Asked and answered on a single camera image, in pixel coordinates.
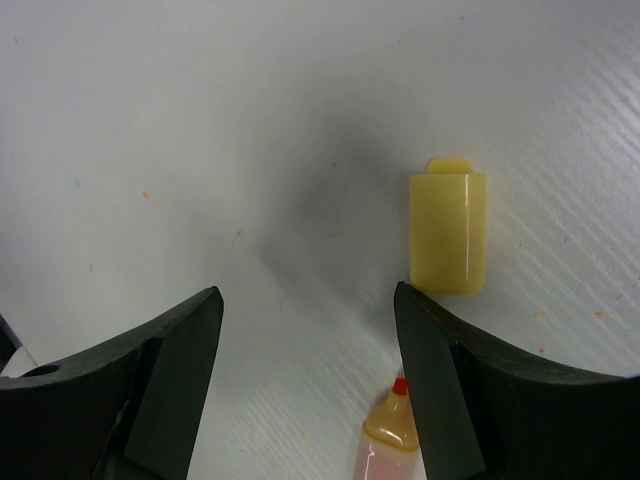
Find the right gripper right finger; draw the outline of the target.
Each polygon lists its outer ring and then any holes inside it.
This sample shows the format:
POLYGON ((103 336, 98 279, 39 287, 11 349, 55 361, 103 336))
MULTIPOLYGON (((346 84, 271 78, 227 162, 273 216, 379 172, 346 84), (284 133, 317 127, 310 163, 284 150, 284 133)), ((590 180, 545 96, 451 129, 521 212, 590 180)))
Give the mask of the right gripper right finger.
POLYGON ((533 355, 407 283, 396 331, 430 479, 635 479, 639 381, 533 355))

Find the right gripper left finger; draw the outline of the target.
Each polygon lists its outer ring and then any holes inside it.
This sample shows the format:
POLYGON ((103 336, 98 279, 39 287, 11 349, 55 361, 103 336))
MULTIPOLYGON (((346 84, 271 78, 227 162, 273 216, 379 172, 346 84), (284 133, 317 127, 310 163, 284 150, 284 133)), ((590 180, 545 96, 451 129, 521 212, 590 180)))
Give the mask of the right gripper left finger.
POLYGON ((216 287, 1 380, 4 479, 184 479, 222 325, 216 287))

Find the orange pink highlighter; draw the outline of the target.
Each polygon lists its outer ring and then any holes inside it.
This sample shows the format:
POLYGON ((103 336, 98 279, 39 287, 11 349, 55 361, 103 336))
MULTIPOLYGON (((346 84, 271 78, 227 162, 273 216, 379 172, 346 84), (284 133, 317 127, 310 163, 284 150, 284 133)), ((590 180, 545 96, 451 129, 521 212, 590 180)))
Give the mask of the orange pink highlighter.
POLYGON ((419 449, 408 382, 397 377, 362 424, 353 479, 412 479, 419 449))

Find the yellow highlighter cap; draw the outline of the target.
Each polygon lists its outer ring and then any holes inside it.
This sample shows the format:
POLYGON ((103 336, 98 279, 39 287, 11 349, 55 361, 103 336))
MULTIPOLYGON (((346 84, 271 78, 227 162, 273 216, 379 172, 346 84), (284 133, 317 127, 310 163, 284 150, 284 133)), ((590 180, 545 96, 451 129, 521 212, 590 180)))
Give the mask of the yellow highlighter cap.
POLYGON ((487 177, 464 157, 439 157, 409 179, 409 277, 426 295, 484 286, 487 177))

